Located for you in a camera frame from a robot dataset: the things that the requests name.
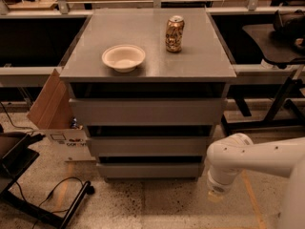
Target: cabinet top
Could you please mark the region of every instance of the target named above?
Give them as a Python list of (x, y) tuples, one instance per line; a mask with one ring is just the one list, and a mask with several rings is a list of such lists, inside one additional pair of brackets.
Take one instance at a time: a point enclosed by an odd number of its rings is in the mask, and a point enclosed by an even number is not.
[[(166, 24), (182, 15), (182, 51), (166, 51)], [(118, 73), (101, 60), (115, 45), (142, 48), (144, 62), (130, 73)], [(204, 9), (95, 10), (61, 72), (65, 81), (226, 81), (234, 69)]]

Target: cabinet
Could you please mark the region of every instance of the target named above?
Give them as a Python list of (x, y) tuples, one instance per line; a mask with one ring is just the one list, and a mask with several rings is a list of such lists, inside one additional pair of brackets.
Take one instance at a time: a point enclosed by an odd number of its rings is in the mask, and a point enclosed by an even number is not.
[[(165, 50), (173, 14), (188, 25), (181, 53)], [(127, 43), (146, 52), (141, 66), (103, 65)], [(114, 9), (94, 12), (60, 77), (103, 178), (198, 178), (235, 74), (203, 9)]]

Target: cardboard box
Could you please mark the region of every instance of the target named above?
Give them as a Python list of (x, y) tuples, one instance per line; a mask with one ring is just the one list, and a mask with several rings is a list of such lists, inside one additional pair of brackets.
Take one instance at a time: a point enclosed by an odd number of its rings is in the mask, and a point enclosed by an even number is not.
[(54, 70), (27, 117), (48, 137), (54, 151), (66, 161), (95, 160), (90, 155), (85, 132), (70, 128), (74, 116), (69, 98), (65, 83), (60, 80), (58, 71)]

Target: soda can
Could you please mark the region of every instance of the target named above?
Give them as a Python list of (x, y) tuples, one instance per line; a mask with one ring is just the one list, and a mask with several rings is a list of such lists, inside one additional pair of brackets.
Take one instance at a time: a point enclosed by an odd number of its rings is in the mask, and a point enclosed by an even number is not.
[(180, 52), (182, 50), (184, 25), (184, 19), (180, 15), (175, 15), (168, 20), (165, 35), (165, 45), (168, 52)]

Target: black table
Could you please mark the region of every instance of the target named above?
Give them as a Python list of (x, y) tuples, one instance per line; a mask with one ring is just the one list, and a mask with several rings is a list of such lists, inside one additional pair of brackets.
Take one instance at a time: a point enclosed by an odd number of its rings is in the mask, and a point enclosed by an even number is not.
[[(293, 87), (300, 86), (302, 81), (299, 76), (305, 65), (305, 54), (297, 52), (292, 47), (292, 41), (274, 30), (272, 24), (247, 25), (243, 30), (250, 35), (263, 53), (263, 59), (279, 69), (285, 69), (287, 65), (299, 65), (296, 72), (290, 75), (285, 83), (278, 90), (274, 102), (263, 120), (250, 122), (228, 123), (225, 116), (222, 117), (222, 124), (227, 135), (233, 131), (246, 129), (269, 128), (280, 126), (305, 125), (305, 117), (296, 107), (292, 100), (287, 99)], [(284, 105), (291, 109), (297, 118), (274, 120), (279, 109)]]

